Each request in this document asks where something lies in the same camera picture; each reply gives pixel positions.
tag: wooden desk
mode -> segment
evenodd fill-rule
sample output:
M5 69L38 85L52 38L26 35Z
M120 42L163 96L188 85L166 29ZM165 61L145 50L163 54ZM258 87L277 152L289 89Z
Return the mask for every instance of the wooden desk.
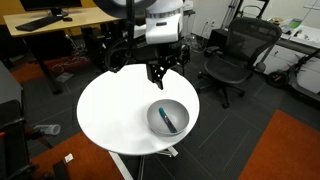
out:
M98 7L93 8L76 8L67 11L69 13L68 17L71 17L73 21L64 22L59 21L43 28L37 29L33 32L19 31L15 27L27 22L40 19L47 16L46 12L36 12L36 13L25 13L25 14L15 14L3 16L10 34L13 37L29 36L34 34L41 34L45 32L63 30L73 27L80 27L92 24L100 24L105 22L116 21L118 18L109 16L104 13Z

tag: wall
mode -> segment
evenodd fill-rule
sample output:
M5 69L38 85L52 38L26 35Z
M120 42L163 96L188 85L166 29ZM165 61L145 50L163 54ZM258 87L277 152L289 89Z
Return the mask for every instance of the wall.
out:
M19 0L0 0L0 24L5 24L3 16L9 14L25 13Z
M210 28L202 33L206 21L208 21L208 18L212 18L215 20L214 28L220 28L231 1L232 0L193 0L196 16L192 33L197 35L202 34L203 37L208 38L211 32ZM290 18L304 19L310 10L304 8L307 1L309 0L271 0L262 18L281 17L284 20ZM255 3L258 5L261 4L257 0L244 1L244 4ZM320 29L319 17L320 10L313 9L304 19L303 24Z
M211 30L205 27L206 22L210 21L210 26L214 20L214 28L220 28L230 3L231 0L193 0L196 15L192 33L208 38Z
M252 2L251 4L253 4L255 3L254 1L256 0L247 0L245 2ZM320 29L320 21L318 20L320 10L312 9L310 11L309 8L304 8L304 5L308 1L309 0L294 0L294 2L293 0L271 0L262 18L280 17L284 20L298 18L303 20L303 25Z
M195 14L190 16L183 16L183 29L182 29L182 36L187 36L192 33L192 28L195 20Z

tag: office chair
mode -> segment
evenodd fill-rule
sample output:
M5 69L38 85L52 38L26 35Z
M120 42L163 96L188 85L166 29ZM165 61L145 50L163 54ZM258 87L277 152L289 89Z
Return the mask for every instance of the office chair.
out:
M244 82L253 75L253 64L257 57L268 47L274 45L281 36L281 29L264 20L253 18L237 18L230 23L228 37L222 52L207 48L205 55L209 59L204 67L207 73L199 72L198 78L207 77L217 82L218 90L222 90L228 108L230 101L226 87L238 90L243 97L245 91L235 85ZM207 86L197 88L197 92Z
M0 104L0 179L31 179L31 174L38 165L30 162L28 139L38 139L48 148L53 148L25 122L18 100Z

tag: bowl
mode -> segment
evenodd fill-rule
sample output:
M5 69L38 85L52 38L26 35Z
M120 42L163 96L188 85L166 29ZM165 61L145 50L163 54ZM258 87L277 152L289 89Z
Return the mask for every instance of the bowl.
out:
M164 119L161 117L159 109L163 108L177 132L170 132ZM181 133L189 123L189 113L187 109L178 101L162 99L152 103L147 112L147 119L150 128L162 135L176 135Z

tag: floor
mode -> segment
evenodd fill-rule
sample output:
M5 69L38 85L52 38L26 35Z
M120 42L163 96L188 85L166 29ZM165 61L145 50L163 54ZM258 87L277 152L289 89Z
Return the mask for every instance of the floor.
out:
M197 78L205 60L201 53L191 53L185 77L195 87L206 83ZM23 83L29 125L60 124L60 134L47 137L53 145L80 132L77 101L84 88L100 74L94 65L79 69L61 83L63 93L58 95L51 93L44 78ZM147 156L144 179L237 179L276 109L320 130L319 109L303 101L304 98L296 98L294 93L269 86L263 75L254 74L242 87L248 93L240 98L230 91L228 109L222 108L213 89L200 93L198 122L191 133L174 146L178 156ZM47 150L37 141L28 142L28 146L31 158ZM120 157L132 177L137 177L139 157Z

